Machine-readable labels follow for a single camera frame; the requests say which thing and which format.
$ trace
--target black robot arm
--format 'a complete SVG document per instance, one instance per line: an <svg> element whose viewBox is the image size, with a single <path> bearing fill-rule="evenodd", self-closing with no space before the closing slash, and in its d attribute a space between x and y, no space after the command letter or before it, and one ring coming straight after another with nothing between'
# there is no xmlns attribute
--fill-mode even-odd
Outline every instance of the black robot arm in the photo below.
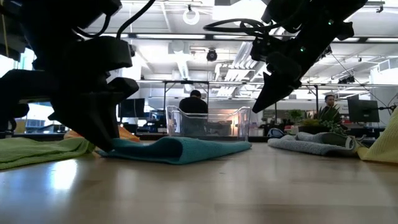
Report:
<svg viewBox="0 0 398 224"><path fill-rule="evenodd" d="M11 70L0 78L0 137L9 133L10 121L27 114L27 102L45 98L54 109L50 120L61 122L105 151L112 150L112 139L119 137L116 105L139 89L128 78L106 81L109 71L131 67L134 55L120 35L100 36L122 7L120 0L10 2L19 6L18 13L6 7L0 7L0 13L21 23L37 59L34 71ZM126 21L118 34L153 2ZM98 34L83 31L103 14L106 20Z"/></svg>
<svg viewBox="0 0 398 224"><path fill-rule="evenodd" d="M367 1L271 0L262 17L269 26L250 19L231 19L215 22L204 29L245 32L256 37L252 43L251 57L266 62L272 74L264 73L264 87L252 109L258 113L300 87L300 79L329 50L335 38L345 40L354 36L353 23L344 20L361 9ZM218 27L236 21L241 22L240 28ZM269 31L277 27L297 35L289 40L270 36Z"/></svg>

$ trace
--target clear plastic bin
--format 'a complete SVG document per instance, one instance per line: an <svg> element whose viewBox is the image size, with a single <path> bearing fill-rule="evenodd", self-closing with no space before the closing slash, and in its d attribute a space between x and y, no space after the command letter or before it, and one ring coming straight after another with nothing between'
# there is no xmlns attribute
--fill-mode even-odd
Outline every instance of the clear plastic bin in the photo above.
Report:
<svg viewBox="0 0 398 224"><path fill-rule="evenodd" d="M167 134L215 141L247 141L250 107L231 114L184 113L176 106L167 106Z"/></svg>

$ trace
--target wooden table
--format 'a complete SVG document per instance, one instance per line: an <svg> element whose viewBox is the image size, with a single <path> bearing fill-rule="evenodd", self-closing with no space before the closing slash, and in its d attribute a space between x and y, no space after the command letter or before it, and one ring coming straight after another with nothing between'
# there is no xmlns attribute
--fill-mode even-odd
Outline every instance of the wooden table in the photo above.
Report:
<svg viewBox="0 0 398 224"><path fill-rule="evenodd" d="M398 167L254 144L171 166L85 156L0 172L0 223L397 223Z"/></svg>

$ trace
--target person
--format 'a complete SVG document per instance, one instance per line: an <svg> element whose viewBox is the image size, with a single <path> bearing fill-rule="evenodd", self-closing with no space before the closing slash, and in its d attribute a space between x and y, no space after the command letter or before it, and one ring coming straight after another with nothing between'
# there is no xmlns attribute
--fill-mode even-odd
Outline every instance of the person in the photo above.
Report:
<svg viewBox="0 0 398 224"><path fill-rule="evenodd" d="M190 97L180 101L179 108L184 113L208 113L208 106L201 100L201 93L198 90L193 90Z"/></svg>
<svg viewBox="0 0 398 224"><path fill-rule="evenodd" d="M322 118L333 119L335 123L341 122L341 116L338 110L334 107L335 105L335 96L327 95L325 96L326 106L321 110L320 116Z"/></svg>
<svg viewBox="0 0 398 224"><path fill-rule="evenodd" d="M184 136L205 136L207 120L202 114L208 114L208 105L201 100L201 93L193 90L190 97L182 99L179 108L184 113L198 115L182 115L181 134Z"/></svg>

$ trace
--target towel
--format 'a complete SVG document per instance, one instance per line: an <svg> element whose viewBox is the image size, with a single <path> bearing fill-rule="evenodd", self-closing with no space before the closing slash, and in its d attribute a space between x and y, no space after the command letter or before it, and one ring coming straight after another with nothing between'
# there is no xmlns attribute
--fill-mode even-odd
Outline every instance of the towel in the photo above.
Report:
<svg viewBox="0 0 398 224"><path fill-rule="evenodd" d="M124 127L120 127L119 126L119 136L121 139L128 139L130 141L135 141L135 142L139 142L139 137L133 135L132 133L130 133L126 128ZM68 131L63 138L64 139L68 139L68 138L75 138L75 137L81 137L81 135L79 135L76 131L74 130L70 130Z"/></svg>
<svg viewBox="0 0 398 224"><path fill-rule="evenodd" d="M26 138L0 140L0 170L57 161L92 152L94 145L84 138L71 138L59 142L37 142Z"/></svg>
<svg viewBox="0 0 398 224"><path fill-rule="evenodd" d="M356 155L361 145L353 137L341 136L335 133L308 134L298 133L296 136L284 136L281 139L268 140L270 147L304 152L320 156Z"/></svg>
<svg viewBox="0 0 398 224"><path fill-rule="evenodd" d="M394 110L383 134L368 149L358 149L364 161L398 163L398 110Z"/></svg>
<svg viewBox="0 0 398 224"><path fill-rule="evenodd" d="M189 164L225 156L251 148L249 142L215 142L185 137L164 137L150 145L125 139L113 139L114 150L97 152L104 157L118 157L140 161Z"/></svg>

